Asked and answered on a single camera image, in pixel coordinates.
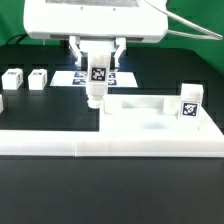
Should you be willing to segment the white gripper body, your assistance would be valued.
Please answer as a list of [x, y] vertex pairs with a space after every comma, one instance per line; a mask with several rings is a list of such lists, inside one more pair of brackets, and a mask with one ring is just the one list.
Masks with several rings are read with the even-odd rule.
[[23, 24], [34, 39], [126, 38], [160, 42], [168, 18], [144, 0], [25, 0]]

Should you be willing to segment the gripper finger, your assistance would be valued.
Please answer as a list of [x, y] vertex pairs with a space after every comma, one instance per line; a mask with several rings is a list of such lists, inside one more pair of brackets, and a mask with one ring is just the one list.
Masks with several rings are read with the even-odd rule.
[[69, 48], [76, 59], [75, 65], [78, 70], [84, 71], [87, 69], [87, 54], [80, 49], [80, 43], [79, 37], [69, 37]]
[[110, 69], [118, 70], [120, 67], [119, 58], [126, 50], [126, 39], [123, 37], [117, 37], [113, 40], [113, 48], [111, 53]]

